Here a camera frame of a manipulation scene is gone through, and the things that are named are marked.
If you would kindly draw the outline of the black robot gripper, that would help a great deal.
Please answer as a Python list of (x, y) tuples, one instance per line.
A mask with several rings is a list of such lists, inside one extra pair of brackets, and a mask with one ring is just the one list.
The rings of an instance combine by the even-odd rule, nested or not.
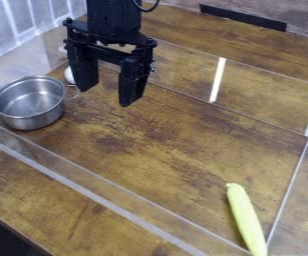
[(65, 48), (78, 89), (100, 82), (98, 60), (121, 64), (118, 94), (122, 107), (142, 96), (154, 62), (157, 41), (141, 32), (142, 0), (86, 0), (88, 20), (68, 18)]

